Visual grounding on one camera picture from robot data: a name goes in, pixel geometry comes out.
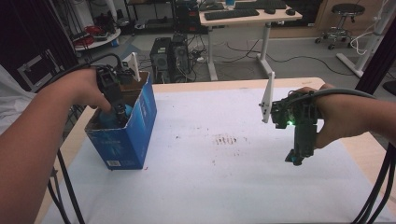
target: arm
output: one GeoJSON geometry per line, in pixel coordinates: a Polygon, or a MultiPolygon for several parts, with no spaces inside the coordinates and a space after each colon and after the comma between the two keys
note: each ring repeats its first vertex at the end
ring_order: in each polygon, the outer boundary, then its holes
{"type": "Polygon", "coordinates": [[[94,69],[70,73],[43,89],[0,135],[0,223],[35,221],[71,105],[110,111],[94,69]]]}
{"type": "MultiPolygon", "coordinates": [[[[321,89],[331,88],[325,84],[321,89]]],[[[311,91],[303,88],[300,91],[311,91]]],[[[343,137],[375,132],[396,146],[396,104],[354,95],[319,97],[316,104],[324,119],[316,147],[322,148],[343,137]]]]}

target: office chair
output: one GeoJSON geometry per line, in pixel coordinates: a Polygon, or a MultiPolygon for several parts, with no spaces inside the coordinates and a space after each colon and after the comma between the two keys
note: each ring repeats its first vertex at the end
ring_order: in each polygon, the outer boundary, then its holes
{"type": "Polygon", "coordinates": [[[341,42],[346,42],[349,38],[348,47],[351,48],[352,36],[350,32],[343,28],[344,22],[347,17],[350,17],[352,22],[355,22],[355,16],[359,16],[364,13],[365,8],[358,4],[337,4],[332,7],[332,13],[341,15],[341,20],[338,22],[336,27],[330,28],[327,32],[324,32],[321,37],[315,39],[315,43],[320,43],[322,39],[332,39],[328,49],[334,49],[335,42],[341,39],[341,42]]]}

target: human hand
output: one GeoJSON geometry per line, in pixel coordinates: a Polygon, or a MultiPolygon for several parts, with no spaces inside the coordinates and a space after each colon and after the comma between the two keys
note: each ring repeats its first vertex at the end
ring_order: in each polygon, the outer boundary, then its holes
{"type": "Polygon", "coordinates": [[[92,108],[99,107],[105,112],[111,110],[111,104],[98,89],[94,68],[71,72],[48,88],[63,94],[63,99],[68,99],[70,105],[89,105],[92,108]]]}
{"type": "MultiPolygon", "coordinates": [[[[324,84],[320,89],[333,88],[324,84]]],[[[315,91],[312,88],[302,88],[298,91],[315,91]]],[[[339,138],[360,135],[370,130],[371,106],[373,99],[344,94],[319,96],[315,104],[320,111],[324,125],[317,134],[315,147],[323,148],[339,138]]]]}

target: floor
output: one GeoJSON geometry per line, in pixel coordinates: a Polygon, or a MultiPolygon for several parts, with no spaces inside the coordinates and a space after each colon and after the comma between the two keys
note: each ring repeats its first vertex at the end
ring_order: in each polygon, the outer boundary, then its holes
{"type": "MultiPolygon", "coordinates": [[[[121,35],[119,38],[120,45],[111,47],[104,45],[96,49],[90,49],[82,52],[80,59],[84,60],[89,54],[93,58],[105,53],[115,53],[122,59],[131,52],[138,54],[140,69],[150,71],[151,62],[149,52],[157,37],[172,37],[173,34],[156,34],[156,35],[121,35]]],[[[210,81],[210,76],[205,64],[207,54],[206,35],[189,35],[189,52],[195,50],[201,52],[201,58],[193,67],[193,73],[189,74],[190,79],[197,82],[210,81]]],[[[236,41],[216,41],[214,43],[213,55],[218,72],[219,81],[229,80],[246,80],[267,78],[259,64],[256,62],[256,52],[260,51],[262,42],[257,39],[236,41]]],[[[364,46],[367,39],[360,40],[360,46],[364,46]]],[[[355,49],[347,48],[346,43],[337,44],[335,49],[328,50],[329,43],[322,41],[315,44],[315,38],[288,38],[288,39],[270,39],[267,50],[267,61],[274,71],[276,78],[288,77],[319,77],[326,83],[331,83],[336,87],[354,89],[359,82],[355,76],[335,54],[343,53],[355,63],[360,55],[355,49]]],[[[115,64],[115,60],[108,57],[100,63],[115,64]]],[[[383,82],[396,80],[396,67],[392,67],[389,73],[384,77],[383,82]]],[[[381,85],[375,92],[375,97],[381,100],[396,102],[396,96],[385,91],[381,85]]],[[[72,124],[68,124],[65,135],[70,131],[72,124]]],[[[384,147],[387,148],[388,142],[381,136],[375,134],[375,138],[384,147]]]]}

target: blue cardboard box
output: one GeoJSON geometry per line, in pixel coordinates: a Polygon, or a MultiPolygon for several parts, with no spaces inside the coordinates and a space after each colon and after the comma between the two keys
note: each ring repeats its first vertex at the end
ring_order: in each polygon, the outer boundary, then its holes
{"type": "Polygon", "coordinates": [[[99,122],[97,109],[85,127],[85,133],[92,141],[109,170],[142,169],[149,147],[152,128],[157,115],[151,78],[148,72],[140,72],[141,80],[133,80],[121,86],[131,116],[122,128],[104,129],[99,122]]]}

